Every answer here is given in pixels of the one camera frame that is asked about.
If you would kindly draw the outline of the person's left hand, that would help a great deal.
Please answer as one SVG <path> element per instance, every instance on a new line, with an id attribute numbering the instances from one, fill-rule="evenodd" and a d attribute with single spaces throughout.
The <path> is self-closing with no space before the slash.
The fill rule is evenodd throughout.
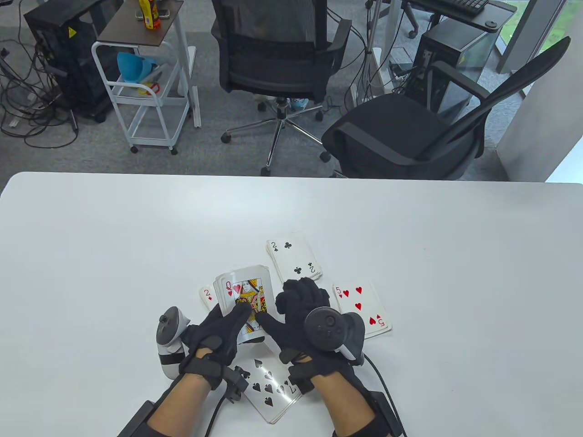
<path id="1" fill-rule="evenodd" d="M 199 325 L 189 325 L 180 338 L 188 354 L 179 365 L 179 374 L 203 377 L 212 391 L 223 381 L 224 369 L 230 366 L 237 353 L 237 336 L 252 315 L 247 302 L 235 304 L 223 315 L 219 304 Z"/>

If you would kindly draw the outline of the person's right hand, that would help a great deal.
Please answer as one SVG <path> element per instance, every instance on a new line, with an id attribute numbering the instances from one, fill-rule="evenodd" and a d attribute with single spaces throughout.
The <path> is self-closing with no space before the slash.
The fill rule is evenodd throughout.
<path id="1" fill-rule="evenodd" d="M 314 389 L 313 377 L 339 372 L 360 394 L 366 395 L 367 389 L 356 377 L 348 359 L 340 352 L 318 348 L 311 340 L 313 334 L 306 331 L 306 318 L 320 307 L 329 307 L 326 290 L 306 277 L 288 279 L 276 297 L 277 312 L 284 315 L 285 322 L 281 323 L 264 312 L 257 313 L 255 319 L 279 346 L 281 362 L 290 364 L 289 380 L 302 394 Z"/>

